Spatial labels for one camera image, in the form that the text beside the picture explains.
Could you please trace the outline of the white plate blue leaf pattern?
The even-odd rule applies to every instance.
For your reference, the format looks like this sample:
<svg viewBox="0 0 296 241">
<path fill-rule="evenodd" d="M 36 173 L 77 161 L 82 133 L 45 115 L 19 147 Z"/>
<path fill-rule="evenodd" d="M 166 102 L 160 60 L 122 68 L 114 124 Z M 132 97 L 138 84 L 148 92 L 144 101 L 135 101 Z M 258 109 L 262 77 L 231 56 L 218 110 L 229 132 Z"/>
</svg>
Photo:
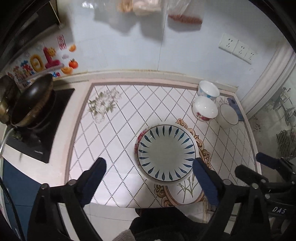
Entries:
<svg viewBox="0 0 296 241">
<path fill-rule="evenodd" d="M 151 127 L 140 140 L 137 153 L 142 173 L 164 185 L 188 178 L 199 157 L 193 135 L 176 123 Z"/>
</svg>

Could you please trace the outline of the white bowl dark rim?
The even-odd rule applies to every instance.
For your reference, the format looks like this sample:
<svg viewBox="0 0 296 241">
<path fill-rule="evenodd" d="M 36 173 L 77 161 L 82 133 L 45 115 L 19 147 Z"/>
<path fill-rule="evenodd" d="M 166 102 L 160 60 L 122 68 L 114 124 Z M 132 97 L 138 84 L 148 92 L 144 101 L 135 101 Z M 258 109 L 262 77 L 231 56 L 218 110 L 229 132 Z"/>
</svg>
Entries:
<svg viewBox="0 0 296 241">
<path fill-rule="evenodd" d="M 216 117 L 218 124 L 223 129 L 235 128 L 238 125 L 238 115 L 235 110 L 228 104 L 221 104 L 218 107 L 218 115 Z"/>
</svg>

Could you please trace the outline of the white plate pink flower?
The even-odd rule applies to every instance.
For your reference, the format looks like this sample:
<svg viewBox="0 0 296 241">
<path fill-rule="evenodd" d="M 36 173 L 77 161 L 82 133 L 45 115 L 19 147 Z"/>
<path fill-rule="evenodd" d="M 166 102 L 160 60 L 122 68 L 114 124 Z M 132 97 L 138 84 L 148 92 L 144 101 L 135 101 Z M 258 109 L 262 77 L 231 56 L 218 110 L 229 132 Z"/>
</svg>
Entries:
<svg viewBox="0 0 296 241">
<path fill-rule="evenodd" d="M 139 160 L 138 160 L 138 153 L 137 153 L 137 149 L 140 143 L 140 140 L 142 139 L 142 137 L 144 136 L 144 134 L 149 130 L 149 126 L 144 128 L 143 130 L 141 130 L 140 134 L 137 136 L 136 142 L 135 142 L 135 146 L 134 146 L 134 157 L 135 157 L 135 161 L 137 163 L 137 165 L 139 166 Z"/>
</svg>

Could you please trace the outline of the white bowl red flowers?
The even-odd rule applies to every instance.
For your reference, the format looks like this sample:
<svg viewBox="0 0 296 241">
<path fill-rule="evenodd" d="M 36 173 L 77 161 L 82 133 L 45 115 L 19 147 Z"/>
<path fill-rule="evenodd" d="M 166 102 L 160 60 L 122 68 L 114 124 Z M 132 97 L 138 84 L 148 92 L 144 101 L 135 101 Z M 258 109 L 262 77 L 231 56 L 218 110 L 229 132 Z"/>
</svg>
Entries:
<svg viewBox="0 0 296 241">
<path fill-rule="evenodd" d="M 209 98 L 198 96 L 192 103 L 192 112 L 194 116 L 201 121 L 210 121 L 217 117 L 218 108 Z"/>
</svg>

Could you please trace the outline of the white bowl blue dots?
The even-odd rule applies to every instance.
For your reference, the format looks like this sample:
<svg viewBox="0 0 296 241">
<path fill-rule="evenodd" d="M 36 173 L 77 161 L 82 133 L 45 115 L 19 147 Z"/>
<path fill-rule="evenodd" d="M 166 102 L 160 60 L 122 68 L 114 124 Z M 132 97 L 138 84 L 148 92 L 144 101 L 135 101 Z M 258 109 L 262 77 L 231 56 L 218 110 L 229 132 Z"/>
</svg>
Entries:
<svg viewBox="0 0 296 241">
<path fill-rule="evenodd" d="M 198 85 L 197 95 L 207 97 L 214 101 L 220 95 L 220 91 L 215 84 L 207 80 L 202 80 Z"/>
</svg>

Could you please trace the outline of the black induction cooktop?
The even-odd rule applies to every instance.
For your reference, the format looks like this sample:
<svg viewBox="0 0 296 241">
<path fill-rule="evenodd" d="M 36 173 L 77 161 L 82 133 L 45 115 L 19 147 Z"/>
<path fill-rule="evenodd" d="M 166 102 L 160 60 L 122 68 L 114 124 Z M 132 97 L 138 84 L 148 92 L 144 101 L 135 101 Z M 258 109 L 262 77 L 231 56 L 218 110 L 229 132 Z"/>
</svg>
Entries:
<svg viewBox="0 0 296 241">
<path fill-rule="evenodd" d="M 74 91 L 74 88 L 53 90 L 36 119 L 29 126 L 10 133 L 6 144 L 47 164 L 57 128 Z"/>
</svg>

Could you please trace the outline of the blue smartphone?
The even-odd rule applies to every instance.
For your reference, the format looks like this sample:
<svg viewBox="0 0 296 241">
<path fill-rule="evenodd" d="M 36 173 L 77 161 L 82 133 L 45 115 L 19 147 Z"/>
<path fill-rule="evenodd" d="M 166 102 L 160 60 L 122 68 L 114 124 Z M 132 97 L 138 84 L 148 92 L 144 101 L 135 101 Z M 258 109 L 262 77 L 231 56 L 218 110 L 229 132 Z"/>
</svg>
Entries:
<svg viewBox="0 0 296 241">
<path fill-rule="evenodd" d="M 244 121 L 244 117 L 242 115 L 242 112 L 241 112 L 237 102 L 233 98 L 230 98 L 230 97 L 227 97 L 227 101 L 228 101 L 229 105 L 234 109 L 236 114 L 238 115 L 238 120 Z"/>
</svg>

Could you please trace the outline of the black wok pan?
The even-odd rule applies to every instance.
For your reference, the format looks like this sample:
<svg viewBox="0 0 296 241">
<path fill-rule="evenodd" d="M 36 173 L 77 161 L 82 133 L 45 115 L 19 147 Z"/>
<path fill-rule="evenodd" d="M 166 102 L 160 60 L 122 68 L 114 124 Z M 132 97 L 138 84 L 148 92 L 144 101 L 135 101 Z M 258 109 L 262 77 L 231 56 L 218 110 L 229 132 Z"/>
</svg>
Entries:
<svg viewBox="0 0 296 241">
<path fill-rule="evenodd" d="M 10 124 L 11 129 L 5 134 L 1 143 L 1 151 L 13 130 L 30 125 L 48 102 L 53 90 L 53 76 L 47 73 L 37 78 L 18 98 L 13 107 Z"/>
</svg>

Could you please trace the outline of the plastic bag with red food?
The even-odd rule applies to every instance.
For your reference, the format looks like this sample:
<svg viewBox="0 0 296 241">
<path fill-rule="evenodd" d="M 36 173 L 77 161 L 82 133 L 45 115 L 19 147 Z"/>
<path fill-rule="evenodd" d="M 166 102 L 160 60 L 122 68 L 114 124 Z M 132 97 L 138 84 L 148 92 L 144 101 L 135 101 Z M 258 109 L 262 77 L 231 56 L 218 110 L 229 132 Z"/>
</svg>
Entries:
<svg viewBox="0 0 296 241">
<path fill-rule="evenodd" d="M 168 1 L 168 17 L 180 23 L 201 25 L 205 2 L 204 0 Z"/>
</svg>

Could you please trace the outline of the black range hood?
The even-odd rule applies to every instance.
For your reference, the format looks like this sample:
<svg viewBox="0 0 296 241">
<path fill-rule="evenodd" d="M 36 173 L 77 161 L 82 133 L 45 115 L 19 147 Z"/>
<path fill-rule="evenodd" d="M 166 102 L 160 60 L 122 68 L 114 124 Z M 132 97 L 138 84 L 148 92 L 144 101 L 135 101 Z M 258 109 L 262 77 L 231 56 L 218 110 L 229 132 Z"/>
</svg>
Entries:
<svg viewBox="0 0 296 241">
<path fill-rule="evenodd" d="M 57 1 L 1 1 L 1 70 L 34 39 L 58 25 Z"/>
</svg>

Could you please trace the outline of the right white wall socket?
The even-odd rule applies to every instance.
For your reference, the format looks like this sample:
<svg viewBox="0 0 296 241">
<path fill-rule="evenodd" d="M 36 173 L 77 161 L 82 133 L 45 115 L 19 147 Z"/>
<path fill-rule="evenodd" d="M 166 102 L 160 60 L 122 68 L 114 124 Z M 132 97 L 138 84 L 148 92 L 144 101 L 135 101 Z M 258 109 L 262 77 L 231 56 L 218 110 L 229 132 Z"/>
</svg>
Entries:
<svg viewBox="0 0 296 241">
<path fill-rule="evenodd" d="M 257 53 L 255 51 L 253 51 L 251 48 L 248 48 L 246 55 L 243 57 L 243 60 L 251 65 L 256 54 Z"/>
</svg>

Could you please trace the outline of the white wall socket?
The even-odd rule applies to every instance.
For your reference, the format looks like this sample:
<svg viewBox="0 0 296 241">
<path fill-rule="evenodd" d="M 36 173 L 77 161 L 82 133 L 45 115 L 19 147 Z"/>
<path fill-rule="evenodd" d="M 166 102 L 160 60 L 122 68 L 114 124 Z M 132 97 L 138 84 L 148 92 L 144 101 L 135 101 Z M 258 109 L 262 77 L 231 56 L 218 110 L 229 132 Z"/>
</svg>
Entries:
<svg viewBox="0 0 296 241">
<path fill-rule="evenodd" d="M 219 47 L 219 49 L 222 49 L 222 50 L 232 54 L 237 43 L 238 43 L 238 39 L 236 39 L 235 37 L 233 37 L 227 33 L 224 33 L 222 35 L 222 38 L 220 40 L 218 47 Z"/>
<path fill-rule="evenodd" d="M 246 55 L 243 57 L 243 60 L 251 65 L 256 54 L 257 53 L 255 51 L 253 51 L 251 48 L 248 48 Z"/>
<path fill-rule="evenodd" d="M 249 46 L 240 40 L 237 42 L 232 54 L 240 59 L 243 59 L 247 54 Z"/>
</svg>

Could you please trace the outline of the middle white wall socket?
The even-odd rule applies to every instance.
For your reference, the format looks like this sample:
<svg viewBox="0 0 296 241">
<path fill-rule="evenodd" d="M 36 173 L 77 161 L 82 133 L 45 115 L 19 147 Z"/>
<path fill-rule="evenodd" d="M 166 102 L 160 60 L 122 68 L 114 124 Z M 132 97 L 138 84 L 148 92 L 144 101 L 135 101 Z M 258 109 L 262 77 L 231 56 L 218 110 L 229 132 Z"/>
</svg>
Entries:
<svg viewBox="0 0 296 241">
<path fill-rule="evenodd" d="M 240 59 L 243 59 L 247 54 L 249 46 L 240 40 L 237 42 L 232 54 Z"/>
</svg>

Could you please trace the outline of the left white wall socket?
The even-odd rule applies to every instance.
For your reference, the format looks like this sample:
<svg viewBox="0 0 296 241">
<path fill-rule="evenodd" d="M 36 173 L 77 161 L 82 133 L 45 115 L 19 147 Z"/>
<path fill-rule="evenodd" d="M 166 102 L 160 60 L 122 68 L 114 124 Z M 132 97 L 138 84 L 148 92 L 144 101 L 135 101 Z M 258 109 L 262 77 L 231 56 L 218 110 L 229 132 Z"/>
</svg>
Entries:
<svg viewBox="0 0 296 241">
<path fill-rule="evenodd" d="M 220 40 L 218 47 L 219 47 L 219 49 L 222 49 L 222 50 L 232 54 L 237 43 L 238 43 L 238 39 L 236 39 L 235 37 L 233 37 L 227 33 L 224 33 L 222 35 L 222 38 Z"/>
</svg>

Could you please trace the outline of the colourful wall stickers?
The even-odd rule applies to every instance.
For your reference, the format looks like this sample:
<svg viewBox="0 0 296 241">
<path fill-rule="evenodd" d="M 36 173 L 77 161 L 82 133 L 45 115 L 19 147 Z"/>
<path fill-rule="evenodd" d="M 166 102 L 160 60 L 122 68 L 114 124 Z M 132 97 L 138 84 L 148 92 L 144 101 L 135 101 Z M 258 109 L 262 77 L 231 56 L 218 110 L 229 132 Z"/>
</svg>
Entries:
<svg viewBox="0 0 296 241">
<path fill-rule="evenodd" d="M 29 87 L 37 78 L 51 74 L 53 78 L 72 75 L 78 69 L 77 46 L 66 42 L 64 35 L 55 40 L 38 42 L 14 60 L 4 70 L 20 90 Z"/>
</svg>

